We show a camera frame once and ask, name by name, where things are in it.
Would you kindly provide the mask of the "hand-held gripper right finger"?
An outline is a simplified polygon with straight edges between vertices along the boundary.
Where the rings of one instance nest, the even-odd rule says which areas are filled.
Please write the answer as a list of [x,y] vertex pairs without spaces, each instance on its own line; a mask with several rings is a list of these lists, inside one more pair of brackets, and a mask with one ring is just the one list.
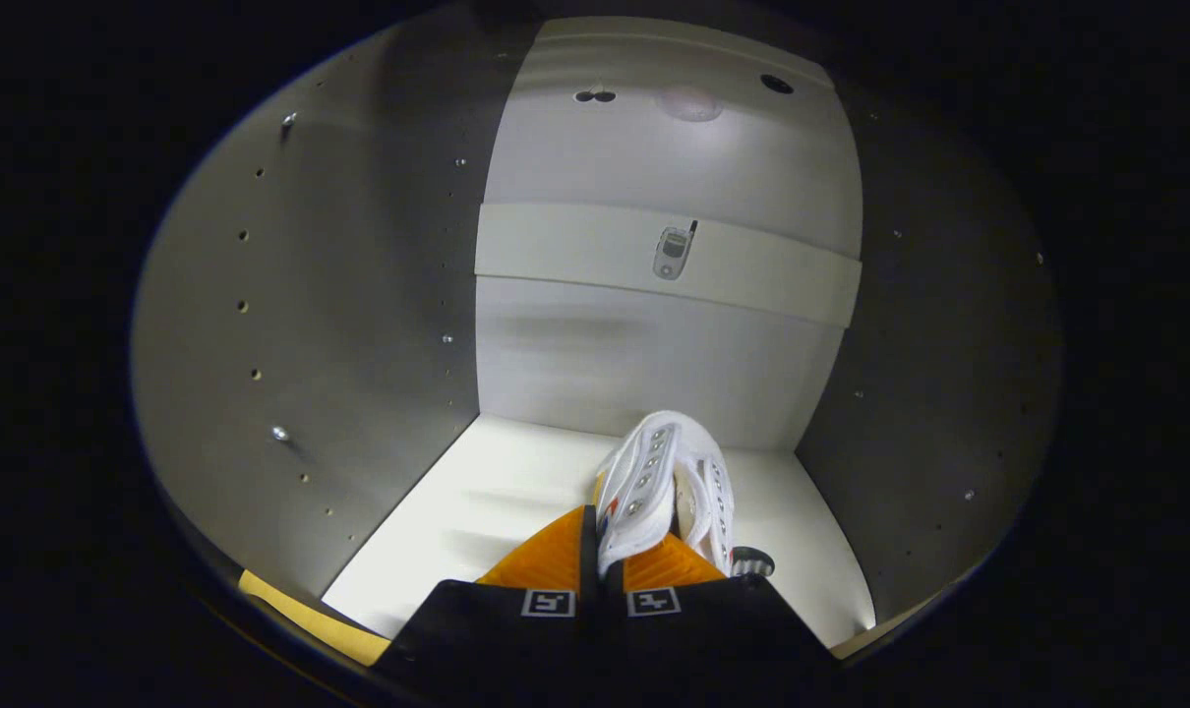
[[675,537],[614,560],[603,588],[603,678],[618,689],[812,689],[841,662],[760,575],[709,578]]

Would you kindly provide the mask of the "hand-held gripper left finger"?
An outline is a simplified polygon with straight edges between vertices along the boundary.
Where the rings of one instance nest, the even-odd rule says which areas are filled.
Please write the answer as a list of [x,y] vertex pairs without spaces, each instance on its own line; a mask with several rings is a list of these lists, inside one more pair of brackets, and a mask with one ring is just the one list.
[[595,509],[564,512],[477,582],[441,581],[372,672],[407,694],[576,694],[599,640]]

